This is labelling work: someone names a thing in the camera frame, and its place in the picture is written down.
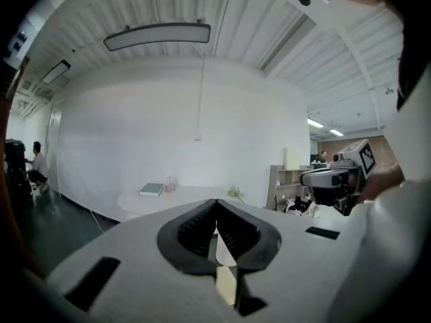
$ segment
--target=ceiling light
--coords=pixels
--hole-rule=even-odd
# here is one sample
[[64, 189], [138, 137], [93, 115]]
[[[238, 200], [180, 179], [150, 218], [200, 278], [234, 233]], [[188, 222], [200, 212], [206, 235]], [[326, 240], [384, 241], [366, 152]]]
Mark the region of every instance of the ceiling light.
[[165, 23], [139, 26], [108, 36], [103, 41], [110, 51], [155, 42], [208, 43], [211, 26], [198, 23]]
[[45, 84], [52, 83], [56, 78], [58, 78], [60, 75], [64, 74], [70, 69], [70, 64], [66, 60], [61, 60], [60, 63], [53, 67], [48, 74], [46, 74], [42, 82]]
[[308, 124], [311, 124], [314, 127], [317, 127], [317, 128], [322, 128], [323, 127], [323, 124], [320, 124], [320, 123], [318, 123], [316, 121], [313, 121], [311, 119], [308, 119], [307, 121], [308, 121]]
[[343, 136], [343, 134], [341, 134], [339, 131], [336, 131], [335, 129], [331, 129], [330, 132], [333, 133], [333, 134], [335, 134], [335, 135], [337, 135], [338, 137], [342, 137]]

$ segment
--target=person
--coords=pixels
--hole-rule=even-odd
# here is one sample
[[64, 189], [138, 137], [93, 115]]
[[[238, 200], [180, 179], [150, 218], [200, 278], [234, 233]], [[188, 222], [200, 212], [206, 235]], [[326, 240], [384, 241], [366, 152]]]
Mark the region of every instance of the person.
[[[397, 109], [401, 109], [410, 93], [418, 83], [431, 59], [429, 32], [424, 32], [423, 11], [428, 0], [349, 0], [364, 5], [384, 3], [404, 24], [403, 51], [399, 62], [399, 90]], [[404, 181], [404, 175], [398, 164], [373, 172], [358, 198], [374, 200], [380, 193]]]
[[321, 154], [316, 156], [316, 162], [318, 162], [318, 163], [326, 163], [325, 157], [326, 157], [326, 151], [322, 150]]
[[24, 172], [28, 175], [29, 181], [36, 183], [41, 192], [48, 190], [46, 181], [48, 180], [48, 166], [46, 166], [46, 160], [43, 154], [40, 152], [40, 142], [35, 141], [33, 143], [34, 160], [26, 159], [25, 162], [32, 164], [32, 169]]

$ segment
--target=dark green floor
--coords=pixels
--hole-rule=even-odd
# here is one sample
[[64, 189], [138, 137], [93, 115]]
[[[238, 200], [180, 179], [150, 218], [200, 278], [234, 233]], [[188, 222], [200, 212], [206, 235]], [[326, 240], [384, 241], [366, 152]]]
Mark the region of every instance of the dark green floor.
[[[102, 232], [86, 211], [62, 199], [56, 192], [33, 192], [27, 203], [12, 202], [13, 213], [24, 241], [47, 275], [62, 260]], [[106, 231], [114, 224], [98, 218]]]

